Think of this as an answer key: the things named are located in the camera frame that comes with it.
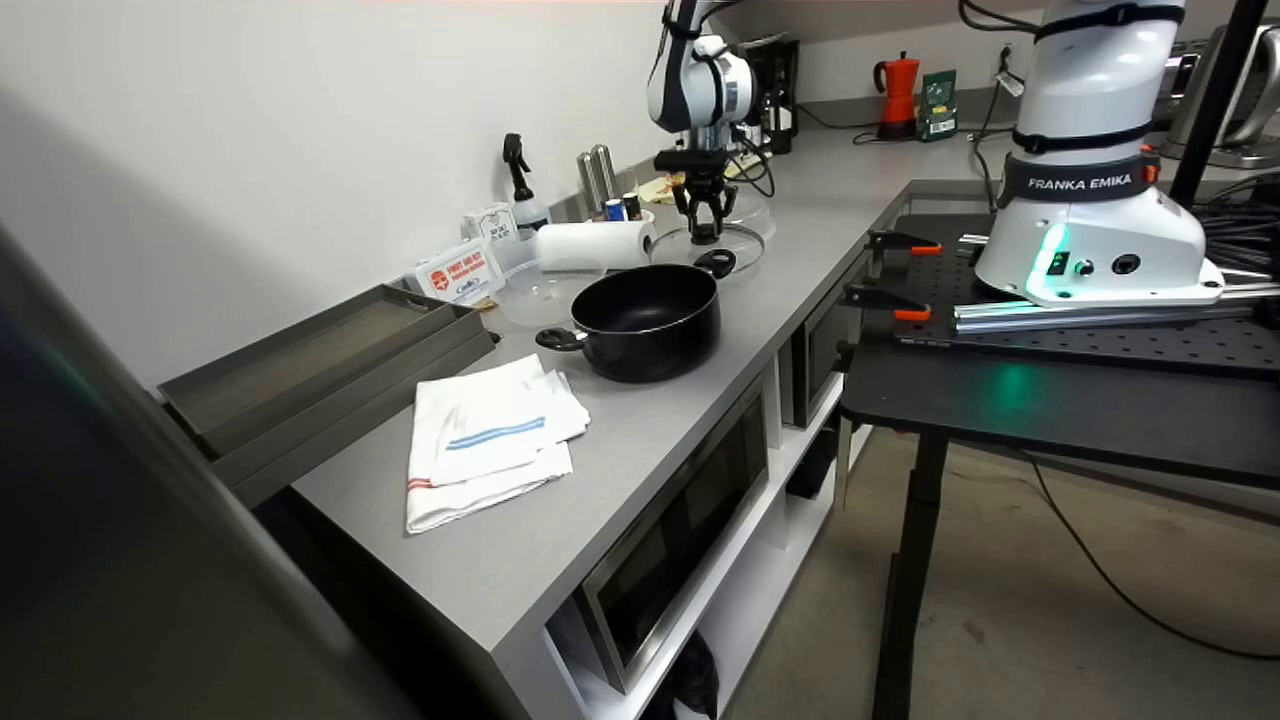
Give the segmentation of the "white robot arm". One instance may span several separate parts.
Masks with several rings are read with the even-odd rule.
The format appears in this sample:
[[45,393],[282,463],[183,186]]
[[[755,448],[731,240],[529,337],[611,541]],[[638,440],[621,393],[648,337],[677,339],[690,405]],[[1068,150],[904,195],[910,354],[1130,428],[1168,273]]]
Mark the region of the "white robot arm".
[[[750,67],[709,20],[736,0],[664,0],[648,115],[679,132],[660,171],[697,245],[717,245],[736,191],[731,129],[755,102]],[[1182,0],[1054,0],[1031,26],[1031,74],[1002,162],[1002,195],[976,257],[990,301],[955,306],[959,333],[1161,318],[1270,301],[1258,273],[1221,267],[1204,225],[1157,189],[1143,132]]]

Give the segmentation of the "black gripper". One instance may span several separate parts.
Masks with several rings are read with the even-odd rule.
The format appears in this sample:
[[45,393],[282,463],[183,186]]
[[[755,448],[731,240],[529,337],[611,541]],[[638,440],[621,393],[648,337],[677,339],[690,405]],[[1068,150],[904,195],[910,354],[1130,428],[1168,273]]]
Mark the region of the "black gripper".
[[723,215],[736,208],[736,189],[723,182],[727,151],[723,150],[664,150],[651,162],[657,171],[677,182],[671,195],[683,211],[687,240],[701,245],[701,215],[709,220],[709,245],[723,238]]

